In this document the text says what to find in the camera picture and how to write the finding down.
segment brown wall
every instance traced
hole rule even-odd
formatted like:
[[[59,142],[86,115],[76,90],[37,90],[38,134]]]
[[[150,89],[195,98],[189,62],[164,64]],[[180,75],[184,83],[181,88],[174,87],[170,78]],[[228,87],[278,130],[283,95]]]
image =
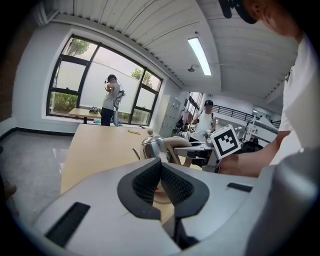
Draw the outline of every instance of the brown wall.
[[[24,50],[37,27],[29,16],[17,29],[0,63],[0,122],[11,117],[16,71]]]

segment fluorescent light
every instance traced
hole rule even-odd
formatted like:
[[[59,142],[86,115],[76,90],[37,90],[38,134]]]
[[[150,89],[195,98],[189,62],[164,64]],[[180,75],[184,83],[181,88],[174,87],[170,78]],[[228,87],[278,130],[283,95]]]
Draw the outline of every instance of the fluorescent light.
[[[201,47],[199,39],[197,37],[188,39],[189,44],[191,45],[198,61],[200,62],[201,68],[205,76],[211,76],[210,67],[205,55],[204,50]]]

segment glossy gray floor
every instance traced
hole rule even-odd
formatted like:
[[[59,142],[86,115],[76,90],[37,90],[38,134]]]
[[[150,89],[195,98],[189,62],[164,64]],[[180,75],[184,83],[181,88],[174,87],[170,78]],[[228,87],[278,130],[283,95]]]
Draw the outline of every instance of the glossy gray floor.
[[[60,195],[61,172],[72,137],[15,131],[1,142],[3,181],[17,186],[13,195],[19,217],[32,223]]]

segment white cube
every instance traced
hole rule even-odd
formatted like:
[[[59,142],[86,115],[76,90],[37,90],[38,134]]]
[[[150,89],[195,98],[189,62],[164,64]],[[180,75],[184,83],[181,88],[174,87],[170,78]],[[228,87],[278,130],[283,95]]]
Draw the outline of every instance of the white cube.
[[[214,131],[210,138],[219,159],[225,158],[241,148],[231,124]]]

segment railing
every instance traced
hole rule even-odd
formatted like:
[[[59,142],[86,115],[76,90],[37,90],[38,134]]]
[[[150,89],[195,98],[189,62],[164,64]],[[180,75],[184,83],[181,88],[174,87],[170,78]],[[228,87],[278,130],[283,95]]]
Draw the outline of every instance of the railing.
[[[271,124],[273,124],[273,126],[274,126],[275,128],[279,129],[280,123],[281,123],[281,120],[272,122]]]
[[[232,108],[228,108],[225,106],[218,106],[218,105],[213,105],[212,107],[212,111],[219,113],[219,114],[223,114],[232,118],[237,118],[240,119],[242,121],[248,122],[250,119],[254,118],[254,116],[252,114],[247,114]]]

